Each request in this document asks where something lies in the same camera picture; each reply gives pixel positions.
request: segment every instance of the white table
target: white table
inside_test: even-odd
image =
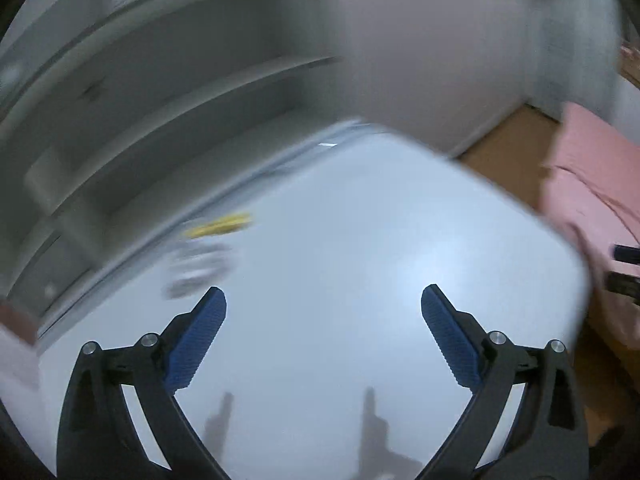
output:
[[[255,222],[228,236],[237,264],[215,283],[226,321],[176,395],[233,479],[413,479],[470,399],[422,319],[430,283],[516,344],[571,347],[584,316],[587,273],[567,243],[491,184],[394,134],[340,144],[238,210]],[[83,343],[129,346],[206,290],[168,300],[170,257],[155,251],[44,351],[52,438]],[[131,390],[148,455],[165,463]]]

